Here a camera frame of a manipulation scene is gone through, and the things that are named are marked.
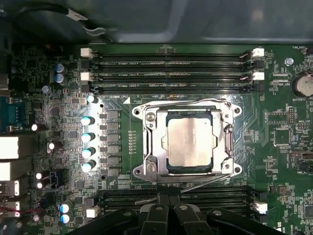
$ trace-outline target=red wire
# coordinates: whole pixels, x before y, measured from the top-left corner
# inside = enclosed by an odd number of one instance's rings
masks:
[[[37,212],[38,210],[40,209],[31,209],[31,210],[26,210],[26,211],[20,211],[20,210],[16,210],[16,209],[13,209],[13,208],[9,208],[9,207],[0,207],[0,210],[3,210],[3,211],[8,211],[8,212],[17,212],[17,213],[32,213],[32,212]]]

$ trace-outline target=cpu socket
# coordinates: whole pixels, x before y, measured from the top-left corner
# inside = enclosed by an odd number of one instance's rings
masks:
[[[132,115],[143,124],[144,153],[134,176],[169,183],[240,174],[233,121],[241,113],[241,107],[217,99],[152,101],[133,108]]]

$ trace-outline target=motherboard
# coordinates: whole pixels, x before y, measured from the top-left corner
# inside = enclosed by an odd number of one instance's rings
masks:
[[[292,45],[15,45],[0,76],[3,218],[29,235],[66,234],[139,211],[163,186],[203,212],[310,235],[312,55]]]

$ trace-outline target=black cable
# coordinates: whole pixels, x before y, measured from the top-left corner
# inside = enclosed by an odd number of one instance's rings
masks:
[[[27,14],[29,12],[34,11],[52,11],[57,12],[63,15],[68,14],[68,9],[55,4],[55,3],[49,3],[49,2],[26,2],[22,4],[17,4],[14,6],[13,9],[10,10],[10,13],[13,18],[17,18],[21,15]]]
[[[21,4],[14,5],[11,9],[8,10],[8,13],[11,15],[13,19],[17,19],[20,16],[28,14],[30,12],[37,11],[50,11],[56,12],[62,15],[65,15],[72,20],[79,22],[82,25],[84,31],[92,37],[101,36],[101,38],[105,42],[112,42],[107,38],[104,34],[106,33],[106,29],[100,26],[97,26],[94,22],[92,22],[87,17],[71,10],[70,8],[66,8],[62,5],[49,3],[49,2],[24,2]]]

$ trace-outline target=blue serial port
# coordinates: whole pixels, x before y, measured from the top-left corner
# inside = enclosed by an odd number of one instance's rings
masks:
[[[25,123],[25,103],[21,98],[0,96],[0,133],[7,132],[8,126],[20,130]]]

